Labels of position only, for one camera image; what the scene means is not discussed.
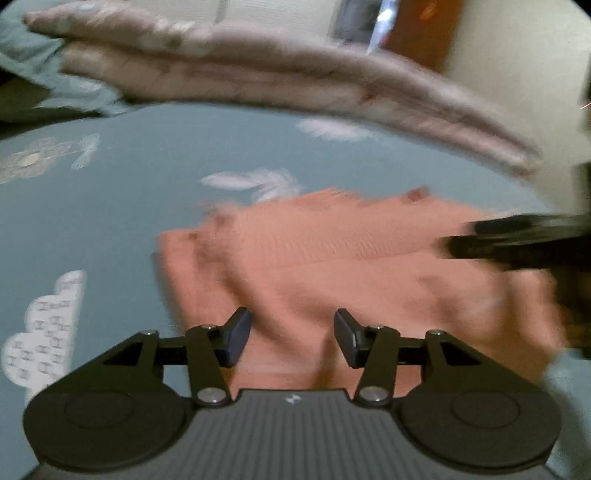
ribbed gray surface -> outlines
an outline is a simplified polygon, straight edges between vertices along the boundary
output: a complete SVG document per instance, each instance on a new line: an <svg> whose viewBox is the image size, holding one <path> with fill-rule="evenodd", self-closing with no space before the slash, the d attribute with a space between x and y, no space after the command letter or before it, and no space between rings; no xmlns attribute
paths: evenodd
<svg viewBox="0 0 591 480"><path fill-rule="evenodd" d="M289 402L288 399L300 400ZM31 480L80 480L43 466ZM96 480L491 480L454 471L417 451L389 414L354 406L341 391L245 391L197 414L159 457ZM556 480L544 468L504 480Z"/></svg>

white cloud pattern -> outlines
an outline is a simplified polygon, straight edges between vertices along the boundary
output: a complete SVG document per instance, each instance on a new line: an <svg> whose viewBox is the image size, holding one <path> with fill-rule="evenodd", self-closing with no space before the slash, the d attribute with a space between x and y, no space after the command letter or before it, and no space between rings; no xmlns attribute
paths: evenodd
<svg viewBox="0 0 591 480"><path fill-rule="evenodd" d="M37 298L25 314L26 332L11 336L2 348L2 369L27 389L25 401L66 375L86 275L82 270L58 278L53 295Z"/></svg>

wooden door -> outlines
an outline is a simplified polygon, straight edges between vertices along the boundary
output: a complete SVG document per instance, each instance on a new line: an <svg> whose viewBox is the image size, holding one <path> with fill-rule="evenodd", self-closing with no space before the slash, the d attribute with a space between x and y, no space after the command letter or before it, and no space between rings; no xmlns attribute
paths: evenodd
<svg viewBox="0 0 591 480"><path fill-rule="evenodd" d="M463 0L400 0L387 50L441 72L462 13Z"/></svg>

pink cloth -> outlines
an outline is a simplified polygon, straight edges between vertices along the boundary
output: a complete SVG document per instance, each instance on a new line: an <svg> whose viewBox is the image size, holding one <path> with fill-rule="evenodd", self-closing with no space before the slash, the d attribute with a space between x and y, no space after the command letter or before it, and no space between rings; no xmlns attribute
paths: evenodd
<svg viewBox="0 0 591 480"><path fill-rule="evenodd" d="M74 40L63 70L142 100L205 100L346 115L454 145L527 174L537 150L496 107L386 51L253 25L196 25L114 2L71 2L24 18Z"/></svg>
<svg viewBox="0 0 591 480"><path fill-rule="evenodd" d="M197 229L160 235L165 277L181 327L255 313L251 338L228 373L239 388L347 388L332 324L347 308L362 324L422 338L444 329L538 381L564 345L552 282L449 260L435 245L482 219L469 207L417 193L379 201L332 190L213 214ZM396 395L418 383L400 368Z"/></svg>

blue bedsheet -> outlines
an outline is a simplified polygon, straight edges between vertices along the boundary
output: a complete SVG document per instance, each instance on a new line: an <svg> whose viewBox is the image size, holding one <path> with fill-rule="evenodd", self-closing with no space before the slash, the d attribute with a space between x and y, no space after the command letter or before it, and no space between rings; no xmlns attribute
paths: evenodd
<svg viewBox="0 0 591 480"><path fill-rule="evenodd" d="M34 325L42 333L43 304L33 303L28 313L27 307L71 273L84 282L79 309L68 303L64 314L73 326L64 337L72 368L139 330L175 335L155 275L154 238L199 223L214 202L246 204L328 187L378 197L427 185L435 195L482 209L548 211L528 186L435 144L302 114L201 104L151 106L7 138L0 142L0 183L0 343L33 338L14 337L26 331L27 315L29 333L37 335ZM66 293L59 287L45 306ZM20 367L7 367L5 354L5 369L38 369L38 359L10 357ZM560 362L561 378L577 371L569 362L580 365L568 356ZM18 386L0 375L0 465L7 480L35 464L21 417L27 389L34 393L30 383L39 378L30 372ZM182 370L166 378L187 393ZM565 444L553 457L562 473L585 463L589 440L581 435L576 448ZM576 457L572 465L569 455Z"/></svg>

